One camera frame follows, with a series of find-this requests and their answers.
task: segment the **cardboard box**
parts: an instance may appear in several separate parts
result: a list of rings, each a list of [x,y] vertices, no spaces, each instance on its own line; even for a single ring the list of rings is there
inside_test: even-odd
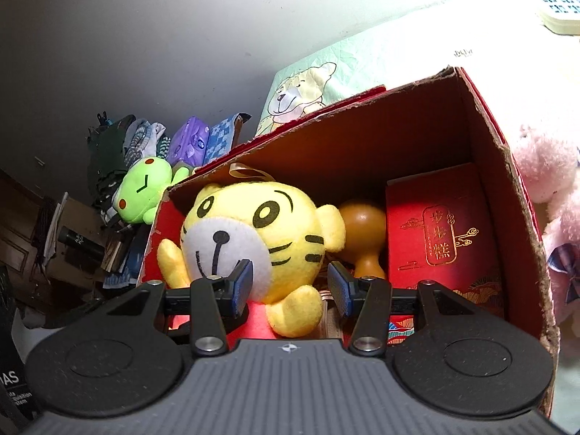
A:
[[[240,145],[169,189],[152,227],[140,278],[160,278],[159,242],[169,238],[179,243],[185,214],[203,186],[240,181],[229,173],[232,162],[265,170],[277,181],[304,190],[316,204],[341,204],[361,196],[383,203],[389,180],[472,162],[498,244],[506,317],[537,337],[556,362],[559,334],[531,204],[504,136],[471,80],[462,69],[447,68],[431,78],[379,91]],[[542,404],[545,413],[551,400],[549,390]]]
[[[108,231],[103,230],[102,225],[103,221],[95,209],[68,198],[59,218],[57,234],[62,227],[68,227],[105,247]],[[56,242],[54,258],[46,266],[46,274],[49,278],[85,289],[93,289],[95,281],[105,279],[105,271],[100,268],[100,263],[59,241]]]

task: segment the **tiger ear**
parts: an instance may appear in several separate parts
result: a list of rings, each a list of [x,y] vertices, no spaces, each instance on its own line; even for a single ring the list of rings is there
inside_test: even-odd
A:
[[[210,183],[202,188],[202,190],[197,194],[193,207],[195,207],[199,202],[203,201],[208,196],[212,195],[216,191],[221,190],[221,186],[217,183]]]
[[[316,210],[327,252],[340,252],[346,240],[346,228],[336,206],[325,204]]]

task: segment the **purple package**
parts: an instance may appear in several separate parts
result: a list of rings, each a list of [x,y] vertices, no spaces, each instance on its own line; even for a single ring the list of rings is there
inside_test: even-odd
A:
[[[171,166],[180,160],[192,167],[203,165],[209,136],[208,125],[195,116],[190,117],[173,136],[167,161]]]

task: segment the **blue patterned cloth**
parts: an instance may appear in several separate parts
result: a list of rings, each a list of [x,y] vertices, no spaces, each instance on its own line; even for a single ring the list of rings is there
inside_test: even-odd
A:
[[[241,127],[242,123],[249,118],[248,114],[236,113],[210,128],[210,137],[205,148],[204,165],[222,157],[231,150],[236,137],[236,122]]]

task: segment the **yellow tiger plush toy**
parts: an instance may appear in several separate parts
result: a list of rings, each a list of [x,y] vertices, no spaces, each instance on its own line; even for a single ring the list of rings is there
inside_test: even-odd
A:
[[[181,230],[181,247],[157,250],[169,287],[208,275],[228,276],[239,260],[253,262],[250,300],[266,304],[268,323],[284,337],[313,331],[322,316],[311,285],[324,253],[344,247],[344,222],[330,204],[316,207],[301,190],[275,182],[207,185]]]

